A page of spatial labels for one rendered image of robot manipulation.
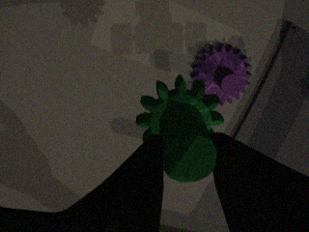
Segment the green gear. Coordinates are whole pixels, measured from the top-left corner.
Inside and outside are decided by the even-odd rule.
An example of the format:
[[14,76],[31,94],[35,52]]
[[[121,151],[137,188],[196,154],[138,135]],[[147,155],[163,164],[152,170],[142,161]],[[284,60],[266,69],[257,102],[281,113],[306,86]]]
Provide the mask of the green gear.
[[[158,100],[142,96],[147,111],[136,116],[136,125],[147,128],[143,143],[151,135],[161,134],[163,140],[163,170],[173,181],[197,182],[208,177],[216,166],[216,148],[211,125],[223,124],[217,111],[220,99],[215,94],[204,96],[206,84],[200,80],[186,89],[178,74],[175,89],[157,81]],[[204,96],[203,98],[201,98]]]

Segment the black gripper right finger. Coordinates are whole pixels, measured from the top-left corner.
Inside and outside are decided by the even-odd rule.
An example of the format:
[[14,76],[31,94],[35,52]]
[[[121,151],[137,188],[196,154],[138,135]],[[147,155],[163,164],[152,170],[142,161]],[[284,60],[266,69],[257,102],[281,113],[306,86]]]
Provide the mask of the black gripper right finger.
[[309,232],[309,177],[213,132],[212,174],[231,232]]

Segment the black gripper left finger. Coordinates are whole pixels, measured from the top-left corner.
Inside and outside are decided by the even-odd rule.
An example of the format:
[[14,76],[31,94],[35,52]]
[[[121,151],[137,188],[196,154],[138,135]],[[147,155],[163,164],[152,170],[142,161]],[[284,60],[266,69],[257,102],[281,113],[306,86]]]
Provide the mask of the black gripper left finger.
[[158,232],[163,140],[151,135],[92,192],[62,212],[0,208],[0,232]]

